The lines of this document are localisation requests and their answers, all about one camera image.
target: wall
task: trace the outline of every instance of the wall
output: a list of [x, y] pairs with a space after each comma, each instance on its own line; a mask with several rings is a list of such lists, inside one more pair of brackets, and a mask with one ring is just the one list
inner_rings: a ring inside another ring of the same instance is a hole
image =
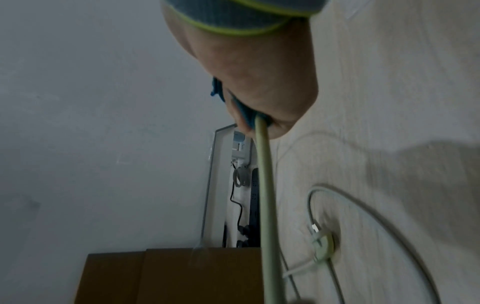
[[210, 82], [159, 1], [0, 3], [0, 302], [72, 302], [91, 252], [197, 244], [232, 123]]

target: white cable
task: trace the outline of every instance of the white cable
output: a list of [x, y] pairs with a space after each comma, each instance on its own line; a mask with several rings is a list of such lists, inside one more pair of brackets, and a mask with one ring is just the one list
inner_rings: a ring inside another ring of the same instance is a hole
[[282, 275], [283, 278], [288, 278], [289, 276], [291, 275], [294, 275], [298, 272], [302, 272], [302, 271], [305, 271], [309, 268], [312, 268], [313, 266], [315, 266], [317, 263], [315, 263], [314, 260], [311, 260], [311, 261], [308, 261], [298, 267], [295, 267], [294, 269], [291, 269], [289, 271], [285, 271]]
[[[403, 250], [405, 255], [410, 259], [412, 264], [415, 266], [416, 270], [422, 277], [425, 283], [425, 286], [428, 289], [428, 292], [430, 293], [432, 302], [436, 304], [441, 304], [440, 295], [438, 293], [438, 290], [432, 278], [432, 275], [429, 273], [425, 264], [422, 262], [422, 259], [416, 253], [414, 247], [409, 244], [409, 242], [395, 229], [395, 227], [393, 227], [393, 225], [391, 225], [387, 220], [385, 220], [380, 214], [378, 214], [375, 210], [373, 210], [369, 206], [364, 205], [363, 203], [359, 202], [358, 200], [355, 200], [348, 194], [334, 187], [331, 187], [328, 185], [313, 186], [308, 191], [308, 195], [306, 197], [306, 206], [308, 211], [308, 219], [310, 221], [310, 227], [312, 227], [315, 224], [312, 216], [311, 198], [312, 198], [312, 195], [317, 191], [329, 194], [337, 198], [339, 201], [341, 201], [346, 205], [356, 207], [361, 213], [363, 213], [364, 215], [367, 215], [367, 217], [370, 218], [375, 225], [377, 225], [382, 230], [384, 230], [394, 240], [394, 242]], [[336, 287], [337, 287], [337, 290], [339, 291], [339, 295], [341, 295], [340, 284], [338, 282], [336, 282], [335, 284], [337, 285]]]

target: black cable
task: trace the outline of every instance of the black cable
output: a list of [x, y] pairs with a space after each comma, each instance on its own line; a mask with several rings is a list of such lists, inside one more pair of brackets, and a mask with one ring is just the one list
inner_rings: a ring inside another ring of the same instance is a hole
[[[232, 162], [231, 165], [233, 166], [233, 168], [236, 170], [237, 168], [235, 167], [234, 163]], [[236, 222], [236, 227], [237, 229], [240, 227], [240, 219], [242, 218], [242, 212], [244, 211], [244, 207], [242, 206], [242, 204], [240, 204], [239, 202], [236, 202], [234, 201], [232, 198], [234, 196], [234, 189], [235, 189], [235, 181], [233, 181], [233, 183], [231, 184], [231, 194], [230, 194], [230, 201], [234, 204], [237, 204], [238, 206], [240, 206], [240, 215], [238, 216], [238, 221]]]

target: floor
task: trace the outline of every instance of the floor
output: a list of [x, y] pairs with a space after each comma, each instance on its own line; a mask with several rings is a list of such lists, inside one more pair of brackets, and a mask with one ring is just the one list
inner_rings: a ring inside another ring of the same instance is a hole
[[[289, 266], [312, 256], [305, 198], [327, 183], [409, 240], [443, 303], [478, 302], [479, 13], [475, 0], [339, 0], [313, 18], [319, 98], [272, 142]], [[385, 233], [328, 197], [312, 203], [314, 217], [339, 237], [332, 261], [346, 303], [430, 302]], [[303, 298], [338, 303], [326, 267], [294, 279]], [[294, 298], [290, 285], [287, 293]]]

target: human hand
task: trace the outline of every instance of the human hand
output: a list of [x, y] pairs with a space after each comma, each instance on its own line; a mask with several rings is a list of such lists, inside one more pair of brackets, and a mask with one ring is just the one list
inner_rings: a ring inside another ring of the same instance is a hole
[[163, 7], [166, 23], [180, 45], [212, 75], [223, 82], [226, 108], [238, 128], [250, 137], [248, 126], [231, 100], [272, 118], [271, 139], [287, 133], [317, 99], [310, 24], [293, 19], [270, 34], [225, 36], [196, 28]]

